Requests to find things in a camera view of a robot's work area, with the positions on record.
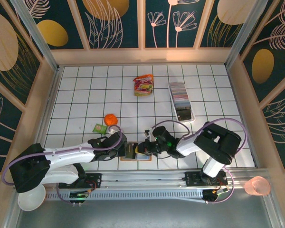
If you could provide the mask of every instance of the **pink cup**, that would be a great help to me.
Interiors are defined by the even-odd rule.
[[[254,196],[266,196],[270,193],[270,184],[264,177],[254,177],[244,185],[245,192]]]

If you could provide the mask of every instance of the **white bowl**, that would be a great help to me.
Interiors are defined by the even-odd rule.
[[[24,211],[32,211],[37,209],[46,197],[46,189],[42,184],[34,189],[20,193],[18,196],[18,205]]]

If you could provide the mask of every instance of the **red snack package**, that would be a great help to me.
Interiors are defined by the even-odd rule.
[[[136,77],[133,80],[134,95],[135,96],[148,96],[153,90],[153,75],[143,75]]]

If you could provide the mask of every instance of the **small green package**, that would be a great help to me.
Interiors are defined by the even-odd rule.
[[[107,126],[96,124],[95,127],[94,127],[93,132],[100,133],[100,134],[105,134],[107,128],[108,128]]]

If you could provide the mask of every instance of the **orange ball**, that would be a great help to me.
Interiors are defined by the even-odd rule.
[[[108,114],[104,118],[104,123],[107,126],[117,125],[118,120],[114,114]]]

